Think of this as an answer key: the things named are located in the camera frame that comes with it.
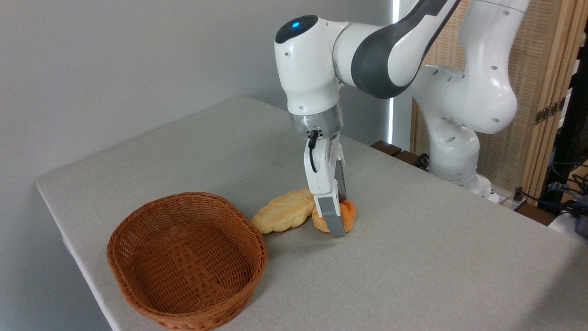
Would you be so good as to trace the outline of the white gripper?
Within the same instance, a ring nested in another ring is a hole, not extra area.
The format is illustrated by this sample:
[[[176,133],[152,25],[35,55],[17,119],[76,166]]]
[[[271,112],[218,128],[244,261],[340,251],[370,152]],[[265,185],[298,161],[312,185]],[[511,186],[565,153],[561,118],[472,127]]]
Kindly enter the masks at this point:
[[[303,156],[307,185],[330,234],[343,236],[346,230],[339,204],[347,200],[347,192],[339,136],[325,137],[321,132],[309,132],[307,137]]]

